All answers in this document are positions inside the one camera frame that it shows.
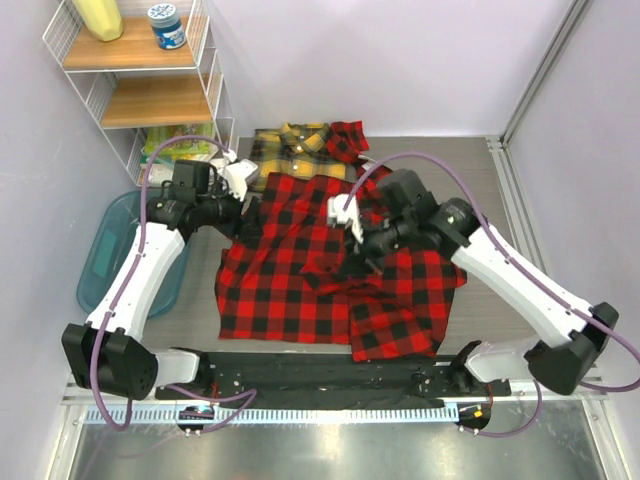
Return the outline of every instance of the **red and black checkered shirt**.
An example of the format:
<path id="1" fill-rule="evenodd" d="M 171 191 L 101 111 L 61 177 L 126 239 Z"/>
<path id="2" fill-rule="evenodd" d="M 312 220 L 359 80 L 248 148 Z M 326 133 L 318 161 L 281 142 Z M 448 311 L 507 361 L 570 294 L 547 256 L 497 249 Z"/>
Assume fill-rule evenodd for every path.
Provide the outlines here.
<path id="1" fill-rule="evenodd" d="M 362 130 L 362 121 L 333 122 L 327 138 L 327 150 L 331 158 L 345 163 L 361 163 L 358 155 L 369 150 L 369 142 Z"/>
<path id="2" fill-rule="evenodd" d="M 375 182 L 388 172 L 378 169 L 360 189 L 361 206 L 380 206 Z M 262 237 L 222 252 L 220 338 L 351 344 L 355 361 L 435 355 L 465 273 L 434 251 L 405 248 L 386 258 L 382 275 L 339 274 L 344 230 L 327 226 L 327 201 L 351 187 L 327 176 L 269 175 Z"/>

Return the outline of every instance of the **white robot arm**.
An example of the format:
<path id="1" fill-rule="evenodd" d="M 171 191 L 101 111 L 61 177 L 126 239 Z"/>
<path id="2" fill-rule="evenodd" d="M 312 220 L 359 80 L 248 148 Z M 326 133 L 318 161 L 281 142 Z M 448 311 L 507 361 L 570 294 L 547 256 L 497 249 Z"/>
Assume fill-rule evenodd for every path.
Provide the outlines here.
<path id="1" fill-rule="evenodd" d="M 452 364 L 461 370 L 457 378 L 460 389 L 467 388 L 465 382 L 533 377 L 550 390 L 571 394 L 607 341 L 604 333 L 571 310 L 578 310 L 609 328 L 617 322 L 616 310 L 607 303 L 592 306 L 566 291 L 516 252 L 495 227 L 489 225 L 493 237 L 507 252 L 505 257 L 467 202 L 454 198 L 438 204 L 415 172 L 397 170 L 379 182 L 378 188 L 390 218 L 372 228 L 362 225 L 355 200 L 346 210 L 347 195 L 329 201 L 330 224 L 347 227 L 353 237 L 353 241 L 348 242 L 352 245 L 350 261 L 345 262 L 345 268 L 351 271 L 345 270 L 345 273 L 380 270 L 385 255 L 411 244 L 438 251 L 492 288 L 537 333 L 531 338 L 501 344 L 476 341 L 467 345 Z M 550 298 L 515 268 L 509 258 L 571 309 Z"/>
<path id="2" fill-rule="evenodd" d="M 79 386 L 89 388 L 89 360 L 96 332 L 105 312 L 128 279 L 106 327 L 100 347 L 98 383 L 100 390 L 134 400 L 145 398 L 155 387 L 168 384 L 206 385 L 209 362 L 206 354 L 172 348 L 150 352 L 140 341 L 151 304 L 174 260 L 190 236 L 200 227 L 221 226 L 241 221 L 247 184 L 257 174 L 257 166 L 248 160 L 224 165 L 215 178 L 223 178 L 224 191 L 211 191 L 212 166 L 206 163 L 178 161 L 174 167 L 169 195 L 161 193 L 147 203 L 146 236 L 139 256 L 142 227 L 111 288 L 84 325 L 69 324 L 62 344 Z"/>

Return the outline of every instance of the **label on jar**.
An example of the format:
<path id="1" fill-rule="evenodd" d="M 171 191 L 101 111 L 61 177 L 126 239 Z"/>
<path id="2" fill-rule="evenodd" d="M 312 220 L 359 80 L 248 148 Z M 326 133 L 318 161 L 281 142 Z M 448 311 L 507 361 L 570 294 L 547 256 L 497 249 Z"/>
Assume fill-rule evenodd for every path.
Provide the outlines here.
<path id="1" fill-rule="evenodd" d="M 182 25 L 171 32 L 156 32 L 158 46 L 167 50 L 181 47 L 186 41 Z"/>

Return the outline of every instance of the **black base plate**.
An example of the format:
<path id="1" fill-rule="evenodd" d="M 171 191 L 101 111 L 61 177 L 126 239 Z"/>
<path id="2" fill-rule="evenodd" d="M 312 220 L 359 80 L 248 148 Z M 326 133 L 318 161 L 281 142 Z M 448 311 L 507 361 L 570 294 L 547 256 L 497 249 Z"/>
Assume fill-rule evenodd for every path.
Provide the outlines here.
<path id="1" fill-rule="evenodd" d="M 442 397 L 485 397 L 478 383 L 466 395 L 451 382 L 453 356 L 354 363 L 350 355 L 296 353 L 209 353 L 216 396 L 258 390 L 251 408 L 281 410 L 378 410 L 438 408 Z M 509 382 L 493 382 L 494 397 L 511 394 Z M 184 398 L 156 391 L 158 400 Z M 237 407 L 242 402 L 226 404 Z"/>

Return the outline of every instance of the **white wall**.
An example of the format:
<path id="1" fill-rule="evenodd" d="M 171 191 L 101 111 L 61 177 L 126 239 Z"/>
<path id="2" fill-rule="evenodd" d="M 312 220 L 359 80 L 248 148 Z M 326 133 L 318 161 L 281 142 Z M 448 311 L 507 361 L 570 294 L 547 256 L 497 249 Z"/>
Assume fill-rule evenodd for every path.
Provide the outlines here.
<path id="1" fill-rule="evenodd" d="M 616 330 L 640 346 L 638 18 L 637 0 L 593 2 L 512 154 L 555 277 L 592 302 L 614 305 Z M 609 384 L 640 372 L 615 343 L 600 366 Z M 613 402 L 627 457 L 636 462 L 640 392 Z"/>
<path id="2" fill-rule="evenodd" d="M 570 0 L 208 0 L 240 132 L 501 133 Z"/>
<path id="3" fill-rule="evenodd" d="M 0 475 L 42 478 L 80 322 L 75 287 L 109 201 L 132 184 L 40 37 L 56 2 L 3 2 Z"/>

